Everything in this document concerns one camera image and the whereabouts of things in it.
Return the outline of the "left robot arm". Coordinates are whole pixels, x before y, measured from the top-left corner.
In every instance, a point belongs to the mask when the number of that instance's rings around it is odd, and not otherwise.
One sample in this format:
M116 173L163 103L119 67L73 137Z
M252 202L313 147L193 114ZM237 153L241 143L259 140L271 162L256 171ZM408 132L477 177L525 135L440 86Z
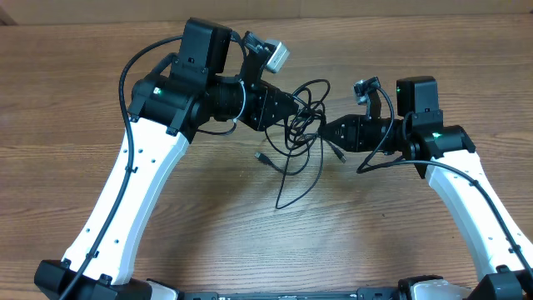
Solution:
M119 103L120 153L82 231L59 260L42 261L34 282L50 299L180 299L174 287L133 278L148 220L174 167L202 124L244 123L258 132L297 110L262 79L289 57L280 41L192 18L167 54Z

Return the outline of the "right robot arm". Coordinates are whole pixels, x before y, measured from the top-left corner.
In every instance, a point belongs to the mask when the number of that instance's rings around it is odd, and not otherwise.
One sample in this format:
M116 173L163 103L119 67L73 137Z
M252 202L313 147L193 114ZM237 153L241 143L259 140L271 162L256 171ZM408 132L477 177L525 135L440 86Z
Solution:
M366 113L329 122L320 135L347 152L366 153L359 173L415 166L451 213L479 280L469 289L435 275L408 277L384 295L392 299L530 299L532 243L491 186L466 130L445 126L437 81L432 76L397 80L397 104L389 118L381 116L381 100L389 97L378 78L356 82L353 91Z

